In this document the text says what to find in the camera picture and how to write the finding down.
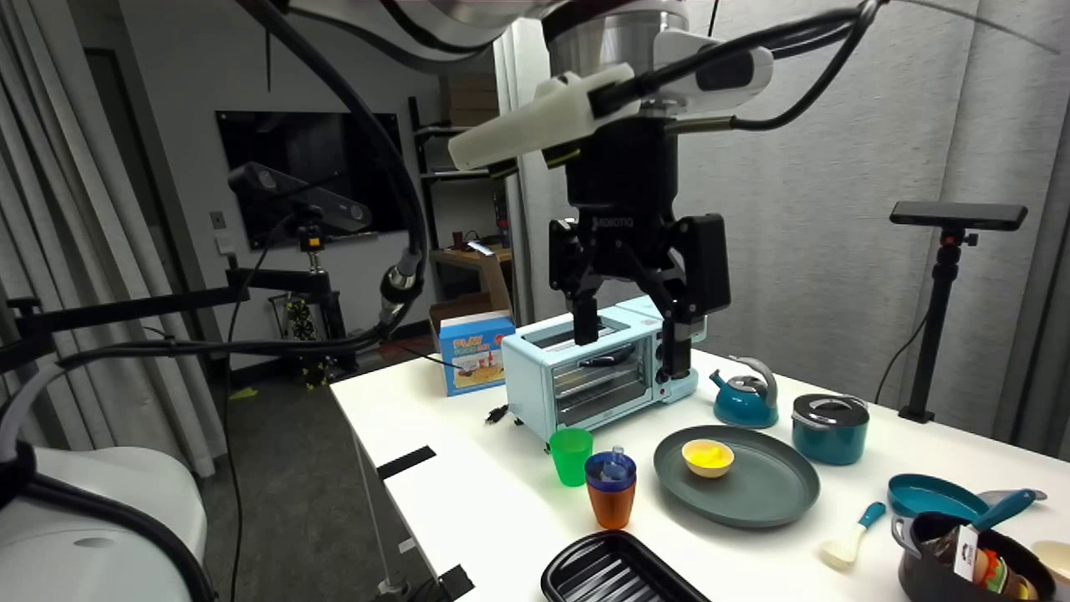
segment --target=yellow object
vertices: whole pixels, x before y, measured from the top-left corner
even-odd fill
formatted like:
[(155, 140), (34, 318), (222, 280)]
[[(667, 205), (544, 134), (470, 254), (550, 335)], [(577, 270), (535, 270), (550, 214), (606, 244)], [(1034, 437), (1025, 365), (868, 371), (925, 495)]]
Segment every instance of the yellow object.
[(732, 468), (734, 451), (711, 437), (693, 437), (681, 446), (681, 461), (698, 479), (721, 479)]

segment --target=pot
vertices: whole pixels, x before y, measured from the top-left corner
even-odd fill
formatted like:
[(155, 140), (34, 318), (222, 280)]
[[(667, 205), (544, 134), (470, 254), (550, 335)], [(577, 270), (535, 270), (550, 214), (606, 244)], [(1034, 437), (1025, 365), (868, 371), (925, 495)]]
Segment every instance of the pot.
[(757, 374), (734, 374), (721, 379), (711, 371), (711, 384), (718, 387), (711, 400), (711, 413), (727, 426), (741, 426), (741, 429), (773, 429), (778, 411), (776, 411), (776, 374), (769, 365), (757, 357), (734, 357), (740, 365), (753, 368)]
[(819, 466), (851, 466), (867, 449), (868, 411), (856, 398), (801, 394), (792, 409), (792, 446)]
[[(928, 537), (942, 537), (951, 527), (958, 527), (958, 518), (951, 514), (916, 514), (916, 518), (897, 518), (893, 535), (902, 546), (900, 558), (900, 585), (906, 597), (913, 602), (1006, 602), (996, 593), (985, 593), (966, 580), (958, 580), (951, 563), (935, 563), (932, 551), (922, 546)], [(978, 547), (992, 547), (1006, 558), (1006, 565), (1030, 580), (1039, 602), (1049, 602), (1058, 595), (1058, 583), (1039, 565), (1039, 558), (1022, 547), (1019, 541), (998, 535), (998, 533), (978, 533)]]

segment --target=green cup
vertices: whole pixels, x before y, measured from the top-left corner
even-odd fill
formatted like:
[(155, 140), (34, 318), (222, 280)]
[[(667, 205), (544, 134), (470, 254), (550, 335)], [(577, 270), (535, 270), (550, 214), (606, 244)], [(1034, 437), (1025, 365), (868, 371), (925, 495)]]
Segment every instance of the green cup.
[(596, 436), (584, 430), (584, 429), (558, 429), (550, 437), (548, 437), (548, 454), (556, 458), (556, 468), (558, 468), (558, 481), (564, 489), (577, 489), (584, 484), (584, 466), (592, 458), (592, 449), (596, 449)]

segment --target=white table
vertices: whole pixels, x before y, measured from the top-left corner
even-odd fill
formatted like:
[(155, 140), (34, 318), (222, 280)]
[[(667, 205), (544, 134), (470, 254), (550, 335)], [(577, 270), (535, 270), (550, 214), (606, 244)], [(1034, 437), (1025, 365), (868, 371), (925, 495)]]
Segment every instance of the white table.
[[(630, 533), (710, 597), (906, 597), (897, 580), (900, 546), (888, 522), (868, 533), (849, 576), (816, 558), (819, 541), (849, 527), (868, 501), (885, 498), (885, 481), (900, 471), (941, 476), (968, 490), (1044, 489), (1046, 501), (998, 526), (998, 533), (1022, 546), (1070, 541), (1066, 461), (945, 426), (913, 426), (875, 405), (868, 409), (861, 461), (849, 468), (816, 466), (822, 490), (790, 527), (732, 533), (666, 506), (653, 451), (680, 429), (717, 426), (717, 387), (706, 374), (729, 362), (694, 351), (693, 365), (703, 374), (693, 398), (596, 430), (596, 449), (624, 446), (638, 466)], [(778, 426), (767, 436), (792, 440), (792, 398), (801, 390), (819, 387), (778, 379)], [(418, 449), (435, 451), (435, 458), (385, 479), (385, 489), (430, 568), (437, 576), (456, 565), (468, 573), (475, 590), (466, 597), (540, 597), (538, 580), (548, 558), (596, 533), (584, 489), (556, 481), (550, 458), (531, 430), (513, 426), (513, 418), (485, 426), (485, 413), (504, 405), (504, 387), (443, 398), (442, 368), (407, 362), (340, 382), (333, 398), (372, 466), (382, 468)]]

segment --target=handle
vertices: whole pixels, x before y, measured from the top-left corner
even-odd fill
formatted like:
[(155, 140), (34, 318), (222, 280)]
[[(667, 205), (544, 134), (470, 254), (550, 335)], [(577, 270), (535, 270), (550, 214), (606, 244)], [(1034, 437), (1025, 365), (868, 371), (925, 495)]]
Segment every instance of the handle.
[(897, 514), (893, 537), (906, 556), (922, 558), (922, 551), (909, 541), (909, 527), (913, 527), (913, 518)]
[(767, 405), (776, 405), (776, 374), (769, 371), (769, 365), (758, 357), (734, 357), (734, 362), (758, 371), (758, 379), (767, 382)]
[(1014, 490), (1006, 498), (998, 498), (998, 506), (992, 506), (990, 512), (983, 512), (978, 518), (972, 518), (977, 533), (985, 533), (1014, 514), (1019, 514), (1022, 509), (1030, 509), (1036, 501), (1034, 489)]
[(858, 526), (873, 527), (888, 509), (883, 501), (867, 506)]

